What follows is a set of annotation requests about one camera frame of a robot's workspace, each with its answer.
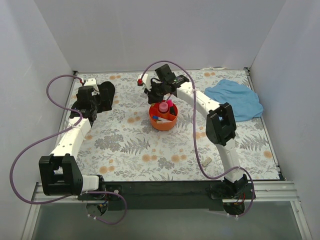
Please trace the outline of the blue capped marker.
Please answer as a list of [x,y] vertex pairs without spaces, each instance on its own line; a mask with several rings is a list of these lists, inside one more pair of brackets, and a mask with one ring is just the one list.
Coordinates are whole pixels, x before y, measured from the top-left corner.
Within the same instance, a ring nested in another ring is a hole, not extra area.
[[153,116],[152,118],[153,118],[154,120],[156,120],[156,121],[160,121],[160,120],[161,120],[161,118],[158,117],[158,116]]

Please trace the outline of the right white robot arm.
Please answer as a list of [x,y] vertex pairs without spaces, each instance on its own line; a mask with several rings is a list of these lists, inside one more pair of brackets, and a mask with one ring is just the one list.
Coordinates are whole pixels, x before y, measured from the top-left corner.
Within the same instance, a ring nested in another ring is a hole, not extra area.
[[137,84],[144,87],[149,104],[159,103],[165,95],[172,94],[190,104],[194,113],[205,117],[205,134],[216,146],[224,170],[216,179],[224,178],[227,195],[232,199],[239,198],[245,192],[249,175],[241,167],[236,151],[237,126],[232,106],[227,102],[219,103],[197,90],[187,71],[177,76],[169,66],[170,61],[161,63],[163,65],[155,70],[157,78],[142,74]]

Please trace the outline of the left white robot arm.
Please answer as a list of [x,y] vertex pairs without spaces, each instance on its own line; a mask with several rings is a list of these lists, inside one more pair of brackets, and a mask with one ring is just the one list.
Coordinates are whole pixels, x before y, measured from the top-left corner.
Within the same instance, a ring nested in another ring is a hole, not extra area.
[[78,196],[89,192],[95,200],[106,196],[102,176],[83,175],[77,164],[77,155],[97,115],[112,110],[114,95],[115,86],[109,81],[78,88],[69,115],[69,130],[50,155],[42,156],[38,163],[45,195]]

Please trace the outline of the orange capped marker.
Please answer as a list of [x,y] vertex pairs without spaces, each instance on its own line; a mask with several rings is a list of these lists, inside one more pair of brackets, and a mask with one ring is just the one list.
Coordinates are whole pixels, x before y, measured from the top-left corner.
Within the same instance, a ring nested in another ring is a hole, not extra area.
[[168,120],[168,119],[162,119],[161,118],[161,120],[160,120],[161,122],[163,122],[163,123],[171,123],[172,121],[171,120]]

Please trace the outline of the orange round organizer container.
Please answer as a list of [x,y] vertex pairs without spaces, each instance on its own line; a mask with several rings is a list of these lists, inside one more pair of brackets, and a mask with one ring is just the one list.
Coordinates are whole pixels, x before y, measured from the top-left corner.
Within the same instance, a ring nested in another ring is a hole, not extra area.
[[[175,115],[170,114],[169,110],[166,113],[161,113],[161,112],[159,112],[159,104],[160,103],[153,103],[149,107],[148,114],[149,114],[150,123],[156,130],[159,130],[159,131],[171,130],[176,125],[176,122],[177,122],[177,119],[178,119],[178,108],[173,103],[173,107],[174,107],[174,110],[175,110]],[[153,119],[153,116],[160,117],[161,119],[167,119],[167,120],[170,120],[171,122],[163,123],[163,124],[157,124],[156,120]]]

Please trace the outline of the white eraser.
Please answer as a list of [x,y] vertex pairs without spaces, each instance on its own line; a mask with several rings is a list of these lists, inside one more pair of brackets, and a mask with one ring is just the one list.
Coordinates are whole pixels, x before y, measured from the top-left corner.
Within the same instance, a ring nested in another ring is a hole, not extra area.
[[212,162],[212,159],[211,159],[210,157],[207,157],[207,158],[201,163],[201,165],[205,168],[205,167],[208,166],[211,162]]

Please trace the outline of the pink capped tube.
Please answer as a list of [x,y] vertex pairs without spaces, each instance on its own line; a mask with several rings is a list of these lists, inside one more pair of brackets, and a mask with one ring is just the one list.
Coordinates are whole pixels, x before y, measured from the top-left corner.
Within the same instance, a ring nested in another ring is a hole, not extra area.
[[165,114],[165,113],[168,112],[168,110],[169,110],[169,105],[168,105],[167,102],[163,101],[163,102],[161,102],[161,103],[159,104],[159,106],[158,106],[158,111],[159,111],[160,113]]

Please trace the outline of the black pink highlighter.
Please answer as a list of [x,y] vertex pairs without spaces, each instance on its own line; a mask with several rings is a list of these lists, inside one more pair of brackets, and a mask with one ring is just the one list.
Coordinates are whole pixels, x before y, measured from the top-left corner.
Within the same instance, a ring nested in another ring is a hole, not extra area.
[[167,100],[166,103],[167,103],[167,105],[168,105],[169,113],[170,113],[171,115],[174,115],[174,116],[175,116],[176,113],[175,113],[175,109],[174,109],[172,100],[169,99],[169,100]]

